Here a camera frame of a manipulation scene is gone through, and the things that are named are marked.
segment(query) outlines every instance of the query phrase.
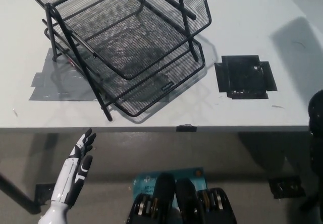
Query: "wire mesh letter tray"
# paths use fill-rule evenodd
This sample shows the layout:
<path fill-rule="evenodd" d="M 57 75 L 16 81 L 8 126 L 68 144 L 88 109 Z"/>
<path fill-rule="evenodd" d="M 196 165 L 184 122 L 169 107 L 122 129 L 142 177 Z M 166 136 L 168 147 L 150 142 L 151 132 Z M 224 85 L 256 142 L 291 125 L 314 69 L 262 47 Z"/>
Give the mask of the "wire mesh letter tray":
<path fill-rule="evenodd" d="M 53 60 L 69 59 L 109 121 L 110 104 L 137 117 L 205 66 L 194 36 L 211 24 L 206 0 L 36 1 Z"/>

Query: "robotic finger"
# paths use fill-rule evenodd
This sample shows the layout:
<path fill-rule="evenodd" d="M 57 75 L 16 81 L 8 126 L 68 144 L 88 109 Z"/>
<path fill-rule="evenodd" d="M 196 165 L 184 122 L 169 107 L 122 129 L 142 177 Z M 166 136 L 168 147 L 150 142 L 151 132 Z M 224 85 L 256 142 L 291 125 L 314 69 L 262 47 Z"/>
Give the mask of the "robotic finger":
<path fill-rule="evenodd" d="M 50 208 L 38 224 L 67 224 L 67 212 L 75 204 L 91 167 L 93 157 L 85 155 L 92 149 L 95 137 L 89 129 L 73 147 L 55 184 Z"/>

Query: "teal package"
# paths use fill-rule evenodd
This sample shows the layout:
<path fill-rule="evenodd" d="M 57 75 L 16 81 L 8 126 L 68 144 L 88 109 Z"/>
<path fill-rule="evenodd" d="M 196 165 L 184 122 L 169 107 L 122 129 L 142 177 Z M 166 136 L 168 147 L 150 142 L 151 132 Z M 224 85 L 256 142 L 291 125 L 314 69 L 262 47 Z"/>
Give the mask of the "teal package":
<path fill-rule="evenodd" d="M 202 167 L 162 172 L 173 174 L 175 180 L 189 178 L 197 191 L 207 189 L 204 170 Z M 156 179 L 162 172 L 148 172 L 138 175 L 133 181 L 133 198 L 135 199 L 140 193 L 152 195 Z M 176 196 L 174 196 L 173 207 L 178 208 Z"/>

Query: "table leg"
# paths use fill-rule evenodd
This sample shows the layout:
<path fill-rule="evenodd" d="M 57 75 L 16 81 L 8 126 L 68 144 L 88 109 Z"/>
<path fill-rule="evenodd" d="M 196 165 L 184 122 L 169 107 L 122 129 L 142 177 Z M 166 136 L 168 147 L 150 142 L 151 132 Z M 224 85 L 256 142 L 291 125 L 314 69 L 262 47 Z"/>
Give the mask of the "table leg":
<path fill-rule="evenodd" d="M 27 195 L 25 195 L 17 186 L 11 181 L 6 179 L 0 173 L 0 190 L 13 199 L 22 208 L 28 211 L 30 214 L 40 213 L 40 205 L 35 201 L 32 201 Z"/>

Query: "gray floor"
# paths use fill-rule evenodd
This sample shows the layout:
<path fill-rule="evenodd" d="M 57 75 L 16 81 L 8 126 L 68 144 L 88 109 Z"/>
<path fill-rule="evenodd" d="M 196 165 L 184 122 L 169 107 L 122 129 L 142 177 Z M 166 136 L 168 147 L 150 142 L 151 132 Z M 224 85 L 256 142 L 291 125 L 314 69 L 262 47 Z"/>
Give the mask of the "gray floor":
<path fill-rule="evenodd" d="M 51 183 L 80 134 L 1 134 L 0 172 L 28 195 Z M 319 223 L 317 209 L 298 211 L 301 199 L 274 200 L 268 177 L 302 177 L 315 191 L 308 136 L 302 133 L 100 133 L 88 180 L 69 212 L 69 223 L 120 223 L 132 204 L 132 179 L 145 171 L 202 166 L 209 187 L 222 187 L 238 223 Z M 0 192 L 1 223 L 37 223 Z"/>

